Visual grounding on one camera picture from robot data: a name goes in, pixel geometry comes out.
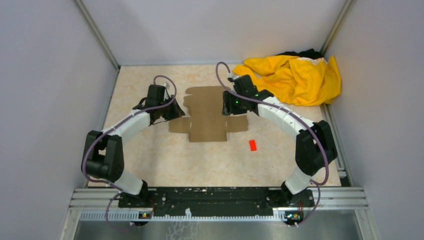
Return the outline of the brown cardboard box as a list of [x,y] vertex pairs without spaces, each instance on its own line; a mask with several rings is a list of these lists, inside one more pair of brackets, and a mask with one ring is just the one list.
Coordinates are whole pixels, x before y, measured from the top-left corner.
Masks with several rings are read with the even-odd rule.
[[188,117],[168,122],[171,133],[188,134],[191,143],[226,142],[228,133],[246,132],[246,115],[222,114],[224,89],[221,86],[195,86],[186,89],[183,106]]

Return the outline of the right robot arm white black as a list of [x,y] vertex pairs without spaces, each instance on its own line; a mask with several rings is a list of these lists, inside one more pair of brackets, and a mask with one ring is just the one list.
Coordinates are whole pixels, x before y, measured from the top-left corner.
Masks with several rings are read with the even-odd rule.
[[295,163],[293,173],[281,186],[281,199],[287,206],[295,206],[313,176],[338,156],[330,125],[324,121],[312,121],[281,103],[268,90],[258,90],[249,75],[229,74],[231,90],[223,92],[225,116],[253,112],[282,129],[295,141]]

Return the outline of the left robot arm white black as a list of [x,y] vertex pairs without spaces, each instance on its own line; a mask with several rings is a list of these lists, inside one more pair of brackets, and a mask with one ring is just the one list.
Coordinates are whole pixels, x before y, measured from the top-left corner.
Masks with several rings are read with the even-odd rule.
[[85,140],[81,171],[93,183],[106,183],[130,196],[138,207],[149,203],[146,181],[125,170],[124,145],[158,119],[171,121],[185,116],[175,95],[165,85],[151,84],[147,96],[114,126],[90,131]]

